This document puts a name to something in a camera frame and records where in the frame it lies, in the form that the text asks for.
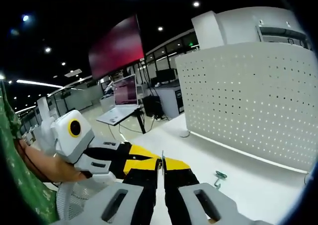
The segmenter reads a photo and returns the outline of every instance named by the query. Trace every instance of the monitor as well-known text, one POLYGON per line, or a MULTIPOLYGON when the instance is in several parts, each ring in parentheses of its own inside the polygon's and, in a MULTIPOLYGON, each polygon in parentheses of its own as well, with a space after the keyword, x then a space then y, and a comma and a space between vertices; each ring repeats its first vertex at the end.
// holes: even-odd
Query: monitor
POLYGON ((174 69, 159 70, 156 71, 156 74, 158 82, 165 82, 175 79, 174 69))
POLYGON ((94 79, 144 57, 136 16, 129 17, 113 27, 89 51, 88 59, 94 79))
POLYGON ((114 82, 116 105, 138 104, 136 76, 130 75, 114 82))

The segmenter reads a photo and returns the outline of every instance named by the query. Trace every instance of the white perforated panel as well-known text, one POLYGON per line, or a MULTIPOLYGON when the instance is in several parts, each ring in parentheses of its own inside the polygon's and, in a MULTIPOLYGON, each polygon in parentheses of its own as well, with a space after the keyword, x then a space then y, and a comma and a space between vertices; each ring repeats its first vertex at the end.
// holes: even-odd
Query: white perforated panel
POLYGON ((313 52, 250 42, 186 54, 176 63, 190 131, 310 171, 318 138, 313 52))

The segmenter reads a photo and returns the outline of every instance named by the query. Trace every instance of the red screen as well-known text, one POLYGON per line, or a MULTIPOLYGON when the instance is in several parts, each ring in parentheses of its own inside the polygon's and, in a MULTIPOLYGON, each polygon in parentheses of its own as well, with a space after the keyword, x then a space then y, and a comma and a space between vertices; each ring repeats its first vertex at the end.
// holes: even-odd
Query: red screen
POLYGON ((94 79, 144 57, 135 16, 118 23, 89 52, 89 64, 94 79))

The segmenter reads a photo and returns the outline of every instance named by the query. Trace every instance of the green fabric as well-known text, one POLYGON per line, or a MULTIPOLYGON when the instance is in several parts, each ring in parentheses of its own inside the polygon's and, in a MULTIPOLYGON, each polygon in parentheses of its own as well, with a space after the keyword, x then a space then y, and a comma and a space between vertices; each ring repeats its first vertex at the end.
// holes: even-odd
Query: green fabric
POLYGON ((13 139, 19 134, 21 122, 10 107, 0 80, 0 140, 8 168, 26 203, 44 223, 58 220, 56 211, 56 192, 48 189, 32 172, 28 170, 17 153, 13 139))

